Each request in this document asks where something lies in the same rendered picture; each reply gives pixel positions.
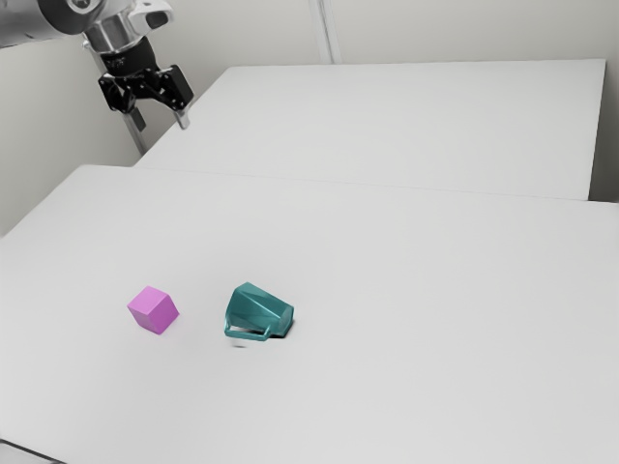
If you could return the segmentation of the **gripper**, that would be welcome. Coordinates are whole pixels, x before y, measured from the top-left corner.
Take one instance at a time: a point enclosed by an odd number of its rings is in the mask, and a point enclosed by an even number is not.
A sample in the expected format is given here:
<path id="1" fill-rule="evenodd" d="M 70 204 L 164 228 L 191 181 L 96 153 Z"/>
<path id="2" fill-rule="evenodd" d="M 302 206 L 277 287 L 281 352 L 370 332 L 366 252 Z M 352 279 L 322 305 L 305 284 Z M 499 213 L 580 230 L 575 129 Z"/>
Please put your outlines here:
<path id="1" fill-rule="evenodd" d="M 136 99 L 159 100 L 173 111 L 182 130 L 190 126 L 194 92 L 178 66 L 159 67 L 147 38 L 124 51 L 102 54 L 101 58 L 105 73 L 98 81 L 107 105 L 129 116 L 138 131 L 144 131 L 146 123 Z"/>

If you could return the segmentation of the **teal faceted mug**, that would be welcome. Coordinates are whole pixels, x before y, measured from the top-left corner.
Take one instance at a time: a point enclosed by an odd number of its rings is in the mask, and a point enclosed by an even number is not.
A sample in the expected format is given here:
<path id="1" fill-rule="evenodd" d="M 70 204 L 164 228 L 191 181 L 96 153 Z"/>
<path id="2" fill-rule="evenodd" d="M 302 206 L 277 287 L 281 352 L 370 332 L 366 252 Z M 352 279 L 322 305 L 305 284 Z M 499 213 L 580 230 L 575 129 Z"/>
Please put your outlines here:
<path id="1" fill-rule="evenodd" d="M 224 317 L 224 334 L 232 338 L 266 341 L 286 337 L 294 306 L 246 282 L 234 289 Z"/>

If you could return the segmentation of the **pink cube block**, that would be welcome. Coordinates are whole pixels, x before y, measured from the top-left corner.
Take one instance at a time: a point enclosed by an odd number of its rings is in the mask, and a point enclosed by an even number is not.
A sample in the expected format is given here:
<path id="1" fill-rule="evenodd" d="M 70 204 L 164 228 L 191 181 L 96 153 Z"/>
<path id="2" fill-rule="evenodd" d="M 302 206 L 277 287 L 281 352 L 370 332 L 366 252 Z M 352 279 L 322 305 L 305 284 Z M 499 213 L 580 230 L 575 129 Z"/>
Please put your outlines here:
<path id="1" fill-rule="evenodd" d="M 154 334 L 163 334 L 179 316 L 171 297 L 152 286 L 145 286 L 127 308 L 140 327 Z"/>

